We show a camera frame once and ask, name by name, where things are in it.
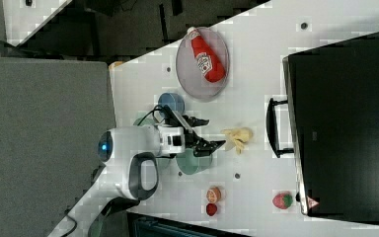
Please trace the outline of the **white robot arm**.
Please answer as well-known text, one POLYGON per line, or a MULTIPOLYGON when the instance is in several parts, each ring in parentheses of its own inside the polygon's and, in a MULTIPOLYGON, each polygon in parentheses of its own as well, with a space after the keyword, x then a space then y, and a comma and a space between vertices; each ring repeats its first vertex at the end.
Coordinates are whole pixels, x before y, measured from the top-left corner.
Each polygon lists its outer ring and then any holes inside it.
POLYGON ((91 225, 113 199, 152 197, 159 184, 159 158, 173 159, 188 149, 196 157, 205 157, 225 144, 223 140, 208 141, 193 130, 207 124, 205 119, 172 114, 162 123, 105 132, 98 145, 104 169, 47 237, 88 237, 91 225))

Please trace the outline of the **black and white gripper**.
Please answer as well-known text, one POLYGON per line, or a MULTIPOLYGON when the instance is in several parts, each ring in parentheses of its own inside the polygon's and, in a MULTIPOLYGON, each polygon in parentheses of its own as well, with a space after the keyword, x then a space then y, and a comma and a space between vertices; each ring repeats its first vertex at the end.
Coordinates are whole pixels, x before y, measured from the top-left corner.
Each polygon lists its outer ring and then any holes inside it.
POLYGON ((195 157, 210 156, 217 149, 223 146, 225 140, 208 141, 194 134, 188 127, 205 126, 209 124, 208 119, 183 116, 185 120, 183 127, 171 127, 159 125, 157 127, 160 136, 160 154, 181 154, 191 145, 190 138, 193 136, 193 155, 195 157))

